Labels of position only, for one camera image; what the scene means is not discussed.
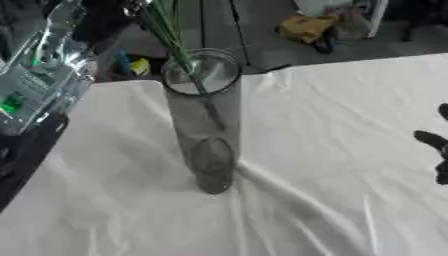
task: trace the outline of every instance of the tall cylindrical vase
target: tall cylindrical vase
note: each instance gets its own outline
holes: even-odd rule
[[[202,191],[219,194],[232,184],[239,157],[241,66],[221,50],[188,56],[196,81],[171,60],[162,71],[165,94],[185,163]]]

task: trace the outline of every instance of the hand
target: hand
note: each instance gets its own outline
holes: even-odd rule
[[[444,103],[439,107],[439,114],[448,121],[448,104]],[[443,158],[441,164],[436,167],[437,183],[440,185],[448,184],[448,140],[437,134],[415,131],[414,137],[433,148],[435,148]]]

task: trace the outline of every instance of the yellow object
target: yellow object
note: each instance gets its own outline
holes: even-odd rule
[[[311,44],[321,38],[322,34],[337,21],[337,15],[316,18],[294,15],[279,25],[278,33],[290,40]]]
[[[146,76],[151,73],[151,65],[147,59],[140,59],[131,63],[131,70],[137,76]]]

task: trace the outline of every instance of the white fabric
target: white fabric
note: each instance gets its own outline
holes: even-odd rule
[[[448,55],[243,79],[242,158],[225,194],[183,166],[163,90],[95,86],[0,216],[8,256],[448,253],[448,187],[415,129],[448,135]]]

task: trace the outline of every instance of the gray carpet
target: gray carpet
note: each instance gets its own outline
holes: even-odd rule
[[[227,49],[244,61],[228,0],[206,0],[207,47]],[[322,55],[312,47],[279,37],[274,28],[292,15],[296,7],[290,0],[236,0],[249,54],[254,66],[270,69],[279,65],[369,60],[448,52],[448,28],[425,27],[413,42],[401,42],[403,23],[385,22],[374,39],[340,41],[334,53]],[[200,48],[199,1],[183,1],[183,37],[191,49]],[[151,35],[136,27],[120,37],[119,47],[132,53],[163,56],[164,51]]]

